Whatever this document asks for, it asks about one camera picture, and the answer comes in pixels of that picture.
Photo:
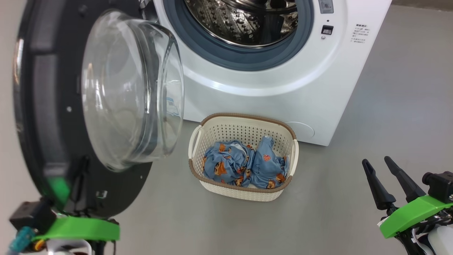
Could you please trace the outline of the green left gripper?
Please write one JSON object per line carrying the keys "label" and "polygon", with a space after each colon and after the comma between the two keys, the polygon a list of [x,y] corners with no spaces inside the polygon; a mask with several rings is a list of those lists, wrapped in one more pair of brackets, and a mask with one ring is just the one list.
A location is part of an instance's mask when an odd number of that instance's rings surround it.
{"label": "green left gripper", "polygon": [[[73,184],[73,211],[80,215],[78,203],[84,198],[86,171],[90,157],[85,155],[78,163]],[[34,251],[45,250],[47,255],[104,255],[108,243],[120,240],[120,226],[115,220],[82,217],[61,217],[56,219],[50,229],[34,237]]]}

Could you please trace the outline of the perforated steel washer drum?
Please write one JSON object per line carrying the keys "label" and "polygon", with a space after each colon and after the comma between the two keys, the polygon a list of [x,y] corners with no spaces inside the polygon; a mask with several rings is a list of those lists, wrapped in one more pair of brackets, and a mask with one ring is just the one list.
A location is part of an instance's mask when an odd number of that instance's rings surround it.
{"label": "perforated steel washer drum", "polygon": [[185,5],[209,34],[243,48],[275,45],[298,26],[295,0],[185,0]]}

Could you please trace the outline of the black round glass washer door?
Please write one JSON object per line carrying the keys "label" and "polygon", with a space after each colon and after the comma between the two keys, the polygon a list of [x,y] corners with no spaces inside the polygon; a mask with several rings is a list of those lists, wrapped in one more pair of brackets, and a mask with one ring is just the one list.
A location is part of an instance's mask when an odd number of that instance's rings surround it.
{"label": "black round glass washer door", "polygon": [[172,31],[143,14],[138,0],[25,0],[13,61],[16,128],[29,174],[58,213],[120,214],[152,163],[176,147],[180,51]]}

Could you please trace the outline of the cream perforated laundry basket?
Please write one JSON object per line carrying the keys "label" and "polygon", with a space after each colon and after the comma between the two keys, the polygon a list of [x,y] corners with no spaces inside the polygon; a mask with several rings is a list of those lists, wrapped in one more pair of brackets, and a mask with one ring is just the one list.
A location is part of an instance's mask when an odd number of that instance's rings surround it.
{"label": "cream perforated laundry basket", "polygon": [[[276,155],[288,155],[288,173],[281,187],[272,190],[258,189],[253,185],[237,187],[208,179],[203,174],[202,157],[215,142],[238,140],[257,147],[263,136],[271,136]],[[188,166],[194,177],[209,192],[231,198],[270,202],[280,196],[290,184],[299,160],[299,144],[291,127],[278,120],[256,115],[216,113],[207,116],[193,131],[188,147]]]}

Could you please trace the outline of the blue garment many bear prints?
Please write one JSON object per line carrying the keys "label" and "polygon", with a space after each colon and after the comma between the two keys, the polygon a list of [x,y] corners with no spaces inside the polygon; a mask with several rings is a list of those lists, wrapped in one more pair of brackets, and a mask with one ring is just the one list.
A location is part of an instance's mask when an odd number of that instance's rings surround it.
{"label": "blue garment many bear prints", "polygon": [[251,183],[255,150],[240,141],[215,142],[202,158],[206,178],[236,187],[248,187]]}

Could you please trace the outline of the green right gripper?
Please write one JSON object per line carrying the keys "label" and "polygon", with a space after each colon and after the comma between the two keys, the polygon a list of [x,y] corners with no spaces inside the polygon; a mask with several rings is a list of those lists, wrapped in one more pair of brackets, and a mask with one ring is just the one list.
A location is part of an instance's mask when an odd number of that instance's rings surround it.
{"label": "green right gripper", "polygon": [[367,176],[369,188],[378,210],[395,211],[384,220],[380,221],[379,229],[385,239],[392,238],[398,232],[403,232],[415,224],[435,215],[443,209],[453,206],[453,202],[443,203],[433,197],[424,197],[426,193],[419,187],[412,178],[406,174],[389,156],[384,161],[401,185],[406,194],[405,206],[398,208],[394,203],[395,197],[388,193],[376,176],[375,169],[367,159],[362,160],[362,166]]}

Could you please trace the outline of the round white service flap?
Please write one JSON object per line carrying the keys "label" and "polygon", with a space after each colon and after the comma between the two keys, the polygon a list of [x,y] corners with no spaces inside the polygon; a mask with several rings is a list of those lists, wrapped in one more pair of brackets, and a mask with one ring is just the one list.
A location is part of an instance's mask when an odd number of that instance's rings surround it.
{"label": "round white service flap", "polygon": [[296,134],[298,141],[308,141],[315,135],[314,129],[312,129],[311,126],[309,126],[305,123],[289,121],[289,122],[286,122],[286,124]]}

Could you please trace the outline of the blue garment red patch print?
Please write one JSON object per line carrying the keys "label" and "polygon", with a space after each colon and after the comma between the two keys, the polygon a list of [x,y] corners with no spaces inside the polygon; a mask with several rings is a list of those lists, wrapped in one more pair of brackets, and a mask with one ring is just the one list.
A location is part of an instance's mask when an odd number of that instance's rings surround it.
{"label": "blue garment red patch print", "polygon": [[259,189],[275,189],[286,181],[290,157],[280,157],[274,153],[274,140],[270,136],[262,137],[251,167],[251,184]]}

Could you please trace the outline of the white front-load washing machine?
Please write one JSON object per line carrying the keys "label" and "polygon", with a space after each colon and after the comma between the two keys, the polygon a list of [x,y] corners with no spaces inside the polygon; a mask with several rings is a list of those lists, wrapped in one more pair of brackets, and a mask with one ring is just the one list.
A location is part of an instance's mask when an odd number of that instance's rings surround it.
{"label": "white front-load washing machine", "polygon": [[[257,115],[314,129],[308,141],[327,146],[335,133],[392,0],[333,0],[334,13],[320,13],[302,50],[287,62],[261,71],[213,64],[190,50],[171,26],[164,0],[138,0],[143,16],[170,29],[183,64],[185,120],[216,113]],[[333,34],[321,34],[322,26]]]}

